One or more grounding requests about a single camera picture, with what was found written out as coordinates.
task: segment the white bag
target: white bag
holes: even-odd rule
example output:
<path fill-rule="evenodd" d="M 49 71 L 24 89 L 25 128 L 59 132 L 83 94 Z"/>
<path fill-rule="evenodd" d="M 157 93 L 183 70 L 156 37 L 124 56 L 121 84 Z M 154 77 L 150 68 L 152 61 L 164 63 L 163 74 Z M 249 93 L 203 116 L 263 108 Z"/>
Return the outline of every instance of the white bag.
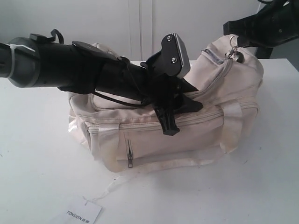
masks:
<path fill-rule="evenodd" d="M 263 67 L 246 49 L 238 49 L 244 63 L 225 59 L 229 41 L 230 36 L 223 36 L 209 44 L 185 76 L 199 90 L 186 95 L 204 108 L 175 115 L 180 128 L 176 135 L 163 135 L 150 106 L 135 109 L 75 93 L 69 97 L 70 133 L 113 172 L 203 165 L 232 152 L 240 137 L 250 133 L 257 115 L 255 96 Z"/>

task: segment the metal screw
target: metal screw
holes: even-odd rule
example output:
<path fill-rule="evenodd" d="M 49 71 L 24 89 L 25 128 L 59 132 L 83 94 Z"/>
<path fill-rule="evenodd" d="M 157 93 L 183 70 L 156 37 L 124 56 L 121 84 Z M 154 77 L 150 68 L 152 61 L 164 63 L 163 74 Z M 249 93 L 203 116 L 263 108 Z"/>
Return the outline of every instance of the metal screw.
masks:
<path fill-rule="evenodd" d="M 176 63 L 178 60 L 177 60 L 177 58 L 175 58 L 175 57 L 173 57 L 172 58 L 172 60 L 171 60 L 171 62 L 174 64 L 174 63 Z"/>

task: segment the cabinet door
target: cabinet door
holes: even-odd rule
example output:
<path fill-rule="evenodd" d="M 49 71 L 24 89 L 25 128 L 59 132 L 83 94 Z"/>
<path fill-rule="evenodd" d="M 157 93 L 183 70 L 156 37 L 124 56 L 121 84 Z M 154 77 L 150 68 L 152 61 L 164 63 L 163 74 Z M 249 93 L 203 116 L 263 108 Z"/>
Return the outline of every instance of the cabinet door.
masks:
<path fill-rule="evenodd" d="M 138 1 L 3 0 L 0 3 L 1 42 L 29 37 L 30 33 L 49 36 L 54 28 L 64 35 L 67 44 L 74 40 L 100 42 L 119 55 L 140 59 Z"/>
<path fill-rule="evenodd" d="M 257 0 L 152 0 L 153 52 L 161 40 L 176 32 L 185 42 L 189 58 L 196 59 L 210 42 L 223 35 L 223 24 L 255 14 Z"/>

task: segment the price tag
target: price tag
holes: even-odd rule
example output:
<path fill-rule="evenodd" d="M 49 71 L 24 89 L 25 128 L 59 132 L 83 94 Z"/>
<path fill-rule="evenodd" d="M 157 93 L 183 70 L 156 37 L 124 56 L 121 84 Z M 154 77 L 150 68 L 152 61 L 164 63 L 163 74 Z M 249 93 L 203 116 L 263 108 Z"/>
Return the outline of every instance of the price tag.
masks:
<path fill-rule="evenodd" d="M 101 206 L 78 197 L 49 224 L 94 224 L 101 209 Z"/>

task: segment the white table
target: white table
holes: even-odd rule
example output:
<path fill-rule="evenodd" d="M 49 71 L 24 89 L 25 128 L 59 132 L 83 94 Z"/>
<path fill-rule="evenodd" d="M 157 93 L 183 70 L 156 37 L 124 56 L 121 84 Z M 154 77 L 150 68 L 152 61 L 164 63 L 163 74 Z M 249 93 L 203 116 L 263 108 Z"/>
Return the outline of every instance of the white table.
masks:
<path fill-rule="evenodd" d="M 299 73 L 285 59 L 262 63 L 260 114 L 238 150 L 123 184 L 97 201 L 97 223 L 299 223 Z M 97 198 L 111 182 L 68 134 L 68 110 L 58 89 L 0 79 L 0 223 L 45 224 L 73 197 Z"/>

